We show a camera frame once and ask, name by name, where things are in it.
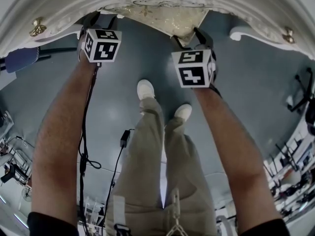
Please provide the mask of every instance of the leg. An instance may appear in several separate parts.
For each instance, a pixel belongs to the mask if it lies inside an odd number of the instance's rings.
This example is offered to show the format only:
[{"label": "leg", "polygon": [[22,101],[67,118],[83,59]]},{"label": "leg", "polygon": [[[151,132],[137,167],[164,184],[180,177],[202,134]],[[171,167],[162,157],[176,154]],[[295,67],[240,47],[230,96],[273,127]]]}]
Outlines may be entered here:
[{"label": "leg", "polygon": [[175,117],[165,128],[168,183],[165,203],[168,211],[165,227],[170,230],[174,225],[169,205],[172,204],[173,190],[178,188],[181,206],[180,224],[186,233],[190,236],[217,235],[213,201],[201,169],[199,156],[191,139],[184,134],[184,123],[190,116],[191,107],[186,116],[178,112],[180,111],[176,112]]},{"label": "leg", "polygon": [[126,225],[132,235],[154,235],[162,230],[159,181],[164,124],[161,107],[153,97],[154,94],[144,99],[140,97],[143,117],[136,126],[128,156],[109,200],[108,235],[116,235],[113,231],[113,195],[125,198]]}]

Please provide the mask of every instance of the carved white wood trim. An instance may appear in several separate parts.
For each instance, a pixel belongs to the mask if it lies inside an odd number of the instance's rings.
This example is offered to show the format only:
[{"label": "carved white wood trim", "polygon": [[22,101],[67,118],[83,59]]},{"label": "carved white wood trim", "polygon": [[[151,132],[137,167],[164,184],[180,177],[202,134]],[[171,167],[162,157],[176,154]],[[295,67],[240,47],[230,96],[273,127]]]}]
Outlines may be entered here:
[{"label": "carved white wood trim", "polygon": [[71,34],[77,34],[77,38],[80,37],[80,32],[82,29],[82,25],[74,24],[70,26],[68,29],[58,33],[57,35],[54,35],[52,37],[42,38],[33,42],[28,42],[25,44],[24,48],[34,48],[42,45],[46,45],[48,43],[54,42],[60,38],[66,37]]},{"label": "carved white wood trim", "polygon": [[[294,44],[287,45],[287,44],[280,44],[277,42],[270,41],[269,39],[264,38],[263,36],[258,34],[256,31],[254,31],[249,26],[237,26],[237,27],[234,27],[230,32],[230,38],[235,40],[235,41],[240,41],[242,39],[242,36],[249,36],[249,37],[254,38],[254,39],[256,39],[260,42],[263,42],[267,45],[271,45],[271,46],[274,46],[276,48],[286,50],[286,51],[295,51],[298,49],[298,47],[296,47],[296,45],[294,45]],[[308,53],[304,53],[304,51],[302,51],[302,50],[300,50],[300,52],[307,55],[312,60],[315,59],[314,56],[311,56]]]},{"label": "carved white wood trim", "polygon": [[[0,57],[17,48],[24,48],[29,42],[40,43],[65,31],[84,15],[104,8],[115,8],[129,4],[149,6],[188,6],[209,8],[221,13],[230,13],[246,21],[259,35],[259,40],[276,47],[291,48],[309,57],[315,56],[315,19],[305,12],[299,0],[19,0],[7,12],[6,20],[0,22]],[[43,16],[47,30],[32,38],[31,22]],[[296,44],[290,45],[283,39],[285,27],[294,30]]]}]

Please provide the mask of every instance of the forearm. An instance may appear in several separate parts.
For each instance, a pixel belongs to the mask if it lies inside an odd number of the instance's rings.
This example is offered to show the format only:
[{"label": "forearm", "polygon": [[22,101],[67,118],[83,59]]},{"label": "forearm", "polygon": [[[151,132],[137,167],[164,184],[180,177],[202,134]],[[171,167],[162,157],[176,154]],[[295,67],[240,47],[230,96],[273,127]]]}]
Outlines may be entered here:
[{"label": "forearm", "polygon": [[277,212],[263,160],[250,135],[224,101],[210,89],[195,89],[227,174],[241,234],[281,218]]},{"label": "forearm", "polygon": [[[94,69],[94,64],[81,59],[44,118],[33,158],[32,210],[74,225],[77,153]],[[59,202],[56,210],[47,205],[56,200]]]},{"label": "forearm", "polygon": [[263,160],[254,141],[225,102],[210,89],[195,89],[229,180],[263,174]]}]

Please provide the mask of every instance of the white sneaker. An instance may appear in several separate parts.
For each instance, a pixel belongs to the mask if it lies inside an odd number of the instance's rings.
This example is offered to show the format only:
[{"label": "white sneaker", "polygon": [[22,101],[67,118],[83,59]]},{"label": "white sneaker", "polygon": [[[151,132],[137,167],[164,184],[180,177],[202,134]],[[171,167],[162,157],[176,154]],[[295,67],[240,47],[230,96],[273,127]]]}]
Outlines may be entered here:
[{"label": "white sneaker", "polygon": [[186,122],[189,119],[191,112],[192,112],[191,105],[184,104],[176,110],[174,117],[182,118],[184,122]]},{"label": "white sneaker", "polygon": [[137,92],[140,100],[154,98],[154,87],[148,80],[141,80],[138,83]]}]

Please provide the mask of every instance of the office chair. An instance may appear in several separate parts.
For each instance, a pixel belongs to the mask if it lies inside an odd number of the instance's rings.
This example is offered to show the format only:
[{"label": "office chair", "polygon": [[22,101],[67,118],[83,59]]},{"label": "office chair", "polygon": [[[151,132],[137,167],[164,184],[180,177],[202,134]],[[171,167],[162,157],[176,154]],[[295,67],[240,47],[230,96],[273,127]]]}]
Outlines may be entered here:
[{"label": "office chair", "polygon": [[314,98],[314,93],[312,93],[313,72],[310,68],[307,68],[307,72],[310,73],[310,80],[309,80],[309,85],[307,89],[303,87],[300,77],[298,75],[295,76],[295,79],[299,82],[303,90],[304,96],[303,96],[303,99],[295,107],[288,105],[288,109],[291,112],[294,112],[295,110],[299,109],[304,104],[309,102],[309,106],[305,114],[305,121],[307,124],[308,132],[311,135],[315,136],[315,98]]},{"label": "office chair", "polygon": [[313,84],[313,72],[310,68],[307,68],[306,71],[308,73],[310,73],[310,80],[309,80],[309,84],[307,89],[305,89],[305,87],[303,86],[300,76],[296,75],[295,76],[295,80],[297,80],[297,82],[300,84],[300,87],[303,91],[303,99],[296,105],[296,106],[292,106],[289,105],[287,106],[287,108],[291,111],[294,112],[296,110],[298,110],[300,107],[302,107],[303,105],[305,105],[306,103],[310,102],[311,99],[313,98],[313,93],[312,93],[312,84]]},{"label": "office chair", "polygon": [[49,50],[41,50],[40,47],[18,49],[9,53],[7,57],[0,59],[0,70],[14,73],[35,62],[50,59],[52,54],[76,51],[76,47]]}]

